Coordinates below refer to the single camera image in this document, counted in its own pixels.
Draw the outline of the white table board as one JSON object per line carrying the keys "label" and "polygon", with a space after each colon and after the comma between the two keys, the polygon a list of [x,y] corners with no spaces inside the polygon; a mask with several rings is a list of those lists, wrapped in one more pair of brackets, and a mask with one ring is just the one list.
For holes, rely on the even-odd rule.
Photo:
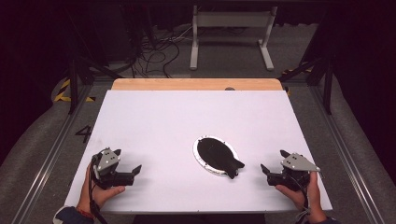
{"label": "white table board", "polygon": [[[245,165],[237,177],[198,163],[193,144],[204,135],[233,147]],[[88,163],[106,147],[121,151],[119,171],[141,169],[103,208],[121,214],[290,211],[262,168],[280,172],[282,150],[312,157],[284,91],[108,91],[66,204],[78,202]]]}

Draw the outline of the oval mirror with beaded rim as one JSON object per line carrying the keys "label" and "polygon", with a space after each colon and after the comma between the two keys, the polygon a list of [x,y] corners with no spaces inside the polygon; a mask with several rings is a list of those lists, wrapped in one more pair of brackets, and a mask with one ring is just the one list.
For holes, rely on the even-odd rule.
{"label": "oval mirror with beaded rim", "polygon": [[192,147],[193,156],[209,173],[238,176],[238,170],[245,167],[236,151],[226,141],[212,135],[200,136]]}

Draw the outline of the yellow and black floor tape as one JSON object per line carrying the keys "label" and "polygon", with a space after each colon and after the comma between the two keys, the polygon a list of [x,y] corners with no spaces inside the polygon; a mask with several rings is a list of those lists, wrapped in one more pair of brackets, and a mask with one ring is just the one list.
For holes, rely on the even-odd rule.
{"label": "yellow and black floor tape", "polygon": [[307,70],[307,69],[309,69],[309,68],[311,68],[311,67],[312,67],[312,64],[311,64],[311,63],[303,63],[302,65],[300,65],[300,66],[298,66],[298,67],[296,67],[296,68],[294,68],[294,69],[286,69],[286,70],[284,70],[284,71],[281,73],[281,75],[282,75],[282,76],[285,76],[285,75],[291,74],[291,73],[293,73],[293,72],[301,73],[301,72],[303,72],[303,71],[305,71],[305,70]]}

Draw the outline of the person's right hand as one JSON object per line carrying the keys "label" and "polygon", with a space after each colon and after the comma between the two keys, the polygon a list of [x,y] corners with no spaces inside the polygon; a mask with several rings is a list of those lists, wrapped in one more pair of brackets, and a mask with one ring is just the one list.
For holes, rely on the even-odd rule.
{"label": "person's right hand", "polygon": [[300,191],[293,191],[288,189],[282,185],[276,185],[276,189],[281,192],[283,195],[288,197],[295,205],[295,207],[302,211],[305,208],[304,203],[308,202],[308,206],[310,208],[310,214],[306,215],[313,217],[324,217],[326,214],[322,210],[321,202],[320,202],[320,191],[318,187],[318,175],[316,172],[310,173],[310,183],[306,188],[307,198],[304,197],[304,194]]}

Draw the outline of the aluminium floor rail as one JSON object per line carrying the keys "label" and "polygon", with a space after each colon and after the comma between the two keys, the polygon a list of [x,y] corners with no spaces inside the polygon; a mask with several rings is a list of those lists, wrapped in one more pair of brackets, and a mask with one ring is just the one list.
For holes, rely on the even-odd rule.
{"label": "aluminium floor rail", "polygon": [[74,110],[68,114],[65,118],[63,126],[58,133],[54,143],[52,144],[50,151],[47,153],[46,159],[43,161],[38,173],[35,175],[33,184],[29,188],[21,206],[14,216],[11,224],[25,224],[27,218],[30,216],[35,203],[37,202],[43,188],[45,187],[50,174],[56,161],[61,153],[61,148],[64,144],[64,140],[69,133],[69,130],[74,123],[79,110],[82,108],[86,97],[91,91],[91,85],[83,85],[81,91],[77,94],[78,102],[74,107]]}
{"label": "aluminium floor rail", "polygon": [[309,90],[319,108],[322,117],[325,119],[326,125],[330,129],[332,138],[336,144],[337,153],[346,169],[346,173],[353,186],[353,189],[358,195],[366,216],[368,217],[371,224],[385,224],[385,220],[380,214],[372,194],[370,190],[368,190],[367,185],[362,178],[361,172],[351,157],[347,144],[341,136],[335,120],[333,119],[332,115],[327,112],[323,105],[324,100],[319,89],[317,87],[309,87]]}

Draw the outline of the white metal desk frame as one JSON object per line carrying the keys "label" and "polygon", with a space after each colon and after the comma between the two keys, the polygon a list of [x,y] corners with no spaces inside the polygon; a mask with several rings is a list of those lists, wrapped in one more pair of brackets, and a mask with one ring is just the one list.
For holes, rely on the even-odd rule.
{"label": "white metal desk frame", "polygon": [[190,70],[198,68],[198,52],[199,52],[199,27],[254,27],[263,28],[264,36],[258,40],[262,58],[266,69],[273,71],[275,69],[270,57],[267,45],[273,25],[275,23],[277,7],[272,7],[266,11],[259,12],[216,12],[216,11],[200,11],[198,6],[193,7],[192,12],[192,45],[191,45],[191,61]]}

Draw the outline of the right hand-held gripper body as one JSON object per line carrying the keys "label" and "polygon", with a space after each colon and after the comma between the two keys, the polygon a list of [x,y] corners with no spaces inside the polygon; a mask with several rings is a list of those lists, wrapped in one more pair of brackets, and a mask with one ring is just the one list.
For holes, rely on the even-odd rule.
{"label": "right hand-held gripper body", "polygon": [[319,172],[320,168],[303,155],[292,153],[280,162],[283,170],[280,174],[267,176],[270,186],[282,185],[291,190],[304,189],[310,183],[310,172]]}

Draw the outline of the black metal stand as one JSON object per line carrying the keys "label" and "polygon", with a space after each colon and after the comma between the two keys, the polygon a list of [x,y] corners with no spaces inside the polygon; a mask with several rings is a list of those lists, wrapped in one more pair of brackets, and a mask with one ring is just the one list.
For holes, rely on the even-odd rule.
{"label": "black metal stand", "polygon": [[71,91],[71,105],[69,108],[69,114],[73,114],[80,102],[78,96],[78,80],[81,79],[84,85],[91,85],[94,81],[94,77],[90,67],[95,68],[99,72],[112,77],[114,79],[120,78],[120,75],[116,74],[115,72],[99,65],[97,62],[85,58],[82,56],[75,56],[69,60],[68,71],[69,75],[68,78],[70,80],[70,91]]}
{"label": "black metal stand", "polygon": [[[333,66],[331,58],[317,58],[311,62],[312,67],[309,68],[311,72],[306,78],[305,82],[308,86],[317,86],[319,82],[324,79],[324,90],[322,96],[322,103],[325,111],[330,115],[331,111],[331,96],[332,96],[332,78],[333,78]],[[293,77],[300,75],[301,73],[293,72],[291,74],[281,76],[278,78],[280,82],[285,82]]]}

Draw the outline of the wooden table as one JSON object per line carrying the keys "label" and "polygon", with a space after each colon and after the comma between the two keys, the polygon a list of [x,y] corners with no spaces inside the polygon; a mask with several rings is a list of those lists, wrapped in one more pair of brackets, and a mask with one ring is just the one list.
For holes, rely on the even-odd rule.
{"label": "wooden table", "polygon": [[118,78],[113,91],[282,91],[276,78]]}

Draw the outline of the person's left hand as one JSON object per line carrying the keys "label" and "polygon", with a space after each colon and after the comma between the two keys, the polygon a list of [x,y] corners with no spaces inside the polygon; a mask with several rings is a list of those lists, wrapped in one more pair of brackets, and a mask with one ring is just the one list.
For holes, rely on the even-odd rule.
{"label": "person's left hand", "polygon": [[85,180],[81,188],[77,209],[83,211],[86,214],[92,215],[92,211],[90,207],[91,200],[94,200],[95,203],[100,208],[102,208],[108,200],[123,193],[125,191],[125,187],[117,186],[111,189],[101,189],[99,187],[96,187],[90,178],[90,174],[91,174],[90,167],[91,166],[88,165],[86,169]]}

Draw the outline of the red wrist band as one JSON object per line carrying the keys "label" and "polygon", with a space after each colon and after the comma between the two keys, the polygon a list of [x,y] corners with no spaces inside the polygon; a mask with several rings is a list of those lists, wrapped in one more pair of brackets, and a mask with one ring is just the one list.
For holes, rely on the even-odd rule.
{"label": "red wrist band", "polygon": [[76,210],[77,210],[82,216],[84,216],[84,217],[87,217],[87,218],[90,218],[90,219],[95,219],[95,216],[94,216],[94,215],[92,215],[91,213],[86,212],[86,211],[80,209],[79,207],[76,207]]}

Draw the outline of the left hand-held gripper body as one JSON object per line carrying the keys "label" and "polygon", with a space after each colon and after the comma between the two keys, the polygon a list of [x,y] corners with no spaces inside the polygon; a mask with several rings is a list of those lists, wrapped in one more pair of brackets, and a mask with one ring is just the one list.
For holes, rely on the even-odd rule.
{"label": "left hand-held gripper body", "polygon": [[93,182],[101,189],[110,189],[117,186],[132,186],[134,177],[131,173],[119,173],[116,171],[120,162],[109,147],[92,156],[91,175]]}

